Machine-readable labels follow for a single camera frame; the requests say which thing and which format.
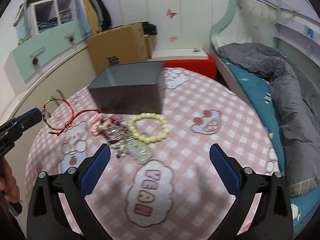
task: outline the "pink checkered bedsheet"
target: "pink checkered bedsheet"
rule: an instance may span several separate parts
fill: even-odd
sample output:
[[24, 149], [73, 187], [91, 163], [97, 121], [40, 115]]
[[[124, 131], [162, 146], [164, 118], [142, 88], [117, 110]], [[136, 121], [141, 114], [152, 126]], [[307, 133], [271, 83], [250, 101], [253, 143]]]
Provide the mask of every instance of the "pink checkered bedsheet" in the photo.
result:
[[[198, 73], [166, 69], [163, 116], [170, 133], [150, 144], [154, 157], [140, 166], [130, 156], [121, 162], [115, 152], [93, 193], [85, 199], [113, 239], [204, 239], [220, 224], [235, 200], [226, 191], [209, 160], [209, 149], [218, 143], [228, 156], [257, 173], [278, 171], [276, 154], [257, 114], [227, 88]], [[96, 107], [83, 88], [68, 99], [75, 112]], [[65, 105], [52, 114], [50, 123], [62, 126], [68, 119]], [[90, 134], [88, 120], [79, 116], [73, 128], [57, 137], [44, 126], [30, 150], [26, 172], [27, 200], [40, 171], [64, 172], [92, 156], [103, 137]], [[150, 135], [161, 131], [154, 120], [137, 122]], [[146, 196], [152, 202], [146, 202]], [[253, 219], [256, 196], [240, 232]], [[80, 232], [65, 200], [62, 204], [74, 231]]]

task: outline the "cardboard box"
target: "cardboard box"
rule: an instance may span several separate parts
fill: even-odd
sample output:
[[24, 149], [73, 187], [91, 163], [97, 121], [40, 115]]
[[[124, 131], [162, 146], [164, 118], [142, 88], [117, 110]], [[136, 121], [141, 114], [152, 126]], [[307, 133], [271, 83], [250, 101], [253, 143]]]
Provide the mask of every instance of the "cardboard box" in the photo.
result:
[[165, 87], [163, 62], [148, 61], [105, 68], [88, 89], [102, 113], [161, 114]]
[[86, 39], [96, 73], [113, 65], [148, 60], [142, 23], [116, 27]]
[[155, 36], [144, 35], [147, 46], [148, 58], [152, 58], [152, 53], [155, 51]]

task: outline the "gray comforter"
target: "gray comforter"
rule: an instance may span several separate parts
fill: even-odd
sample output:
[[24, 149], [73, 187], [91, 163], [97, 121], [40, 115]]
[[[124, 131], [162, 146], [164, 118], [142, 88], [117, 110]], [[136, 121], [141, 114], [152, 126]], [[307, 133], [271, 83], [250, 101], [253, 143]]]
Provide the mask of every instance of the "gray comforter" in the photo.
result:
[[320, 183], [319, 89], [279, 50], [260, 43], [232, 43], [219, 52], [235, 65], [269, 79], [284, 136], [290, 194], [316, 187]]

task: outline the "gray box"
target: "gray box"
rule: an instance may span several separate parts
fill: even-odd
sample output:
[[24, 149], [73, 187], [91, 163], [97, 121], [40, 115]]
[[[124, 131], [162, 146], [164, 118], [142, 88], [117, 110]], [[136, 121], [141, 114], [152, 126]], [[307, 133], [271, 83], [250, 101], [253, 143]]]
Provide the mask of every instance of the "gray box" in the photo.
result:
[[162, 113], [165, 95], [162, 61], [105, 68], [88, 87], [105, 114]]

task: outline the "red stool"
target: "red stool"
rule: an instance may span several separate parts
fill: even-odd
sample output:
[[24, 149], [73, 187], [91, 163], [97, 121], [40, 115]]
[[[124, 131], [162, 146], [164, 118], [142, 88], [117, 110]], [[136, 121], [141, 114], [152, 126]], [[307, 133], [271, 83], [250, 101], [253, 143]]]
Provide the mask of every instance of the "red stool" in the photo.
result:
[[181, 67], [187, 70], [215, 79], [217, 77], [217, 69], [208, 55], [208, 59], [175, 59], [165, 60], [164, 67]]

